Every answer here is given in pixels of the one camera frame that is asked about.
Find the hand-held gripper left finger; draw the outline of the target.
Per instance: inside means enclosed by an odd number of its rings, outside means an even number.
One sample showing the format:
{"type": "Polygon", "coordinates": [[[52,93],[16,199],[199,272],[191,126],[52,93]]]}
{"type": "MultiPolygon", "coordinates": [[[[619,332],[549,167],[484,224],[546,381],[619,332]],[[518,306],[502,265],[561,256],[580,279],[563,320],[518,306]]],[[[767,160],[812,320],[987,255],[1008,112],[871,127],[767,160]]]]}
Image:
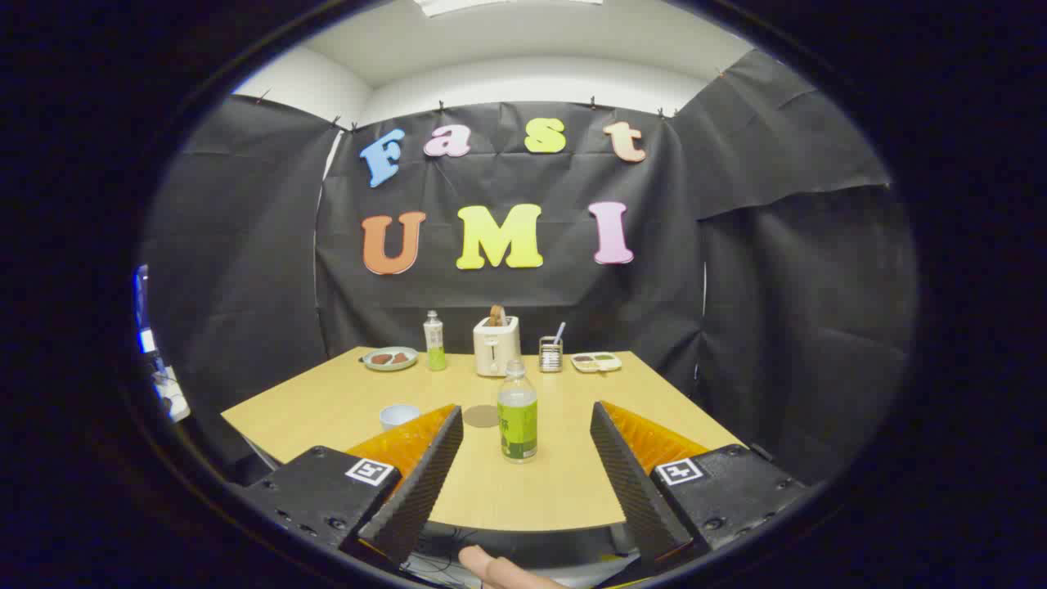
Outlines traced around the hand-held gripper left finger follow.
{"type": "Polygon", "coordinates": [[[461,407],[438,407],[347,451],[314,445],[236,495],[325,551],[409,560],[464,437],[461,407]]]}

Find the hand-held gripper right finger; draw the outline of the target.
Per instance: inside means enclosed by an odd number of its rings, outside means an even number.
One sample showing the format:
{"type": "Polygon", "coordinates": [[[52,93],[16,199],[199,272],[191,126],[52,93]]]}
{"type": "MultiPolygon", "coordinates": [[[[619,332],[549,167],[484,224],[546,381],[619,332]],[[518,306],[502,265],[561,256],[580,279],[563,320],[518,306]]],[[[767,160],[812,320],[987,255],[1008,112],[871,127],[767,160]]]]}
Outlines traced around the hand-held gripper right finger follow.
{"type": "Polygon", "coordinates": [[[744,445],[709,450],[603,400],[591,439],[645,565],[718,551],[811,493],[744,445]]]}

